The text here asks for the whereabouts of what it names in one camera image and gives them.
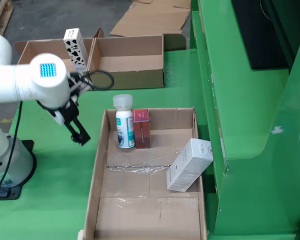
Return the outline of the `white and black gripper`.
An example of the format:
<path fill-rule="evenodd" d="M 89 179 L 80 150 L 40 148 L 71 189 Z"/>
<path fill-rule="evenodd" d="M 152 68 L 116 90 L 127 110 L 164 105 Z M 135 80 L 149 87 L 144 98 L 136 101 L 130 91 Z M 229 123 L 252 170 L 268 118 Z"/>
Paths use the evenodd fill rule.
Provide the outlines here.
<path fill-rule="evenodd" d="M 69 99 L 67 102 L 62 100 L 45 100 L 37 101 L 37 103 L 45 109 L 59 125 L 66 126 L 71 133 L 71 139 L 73 142 L 83 146 L 91 139 L 85 128 L 78 120 L 79 109 L 77 99 Z M 75 131 L 71 122 L 76 125 L 79 132 Z"/>

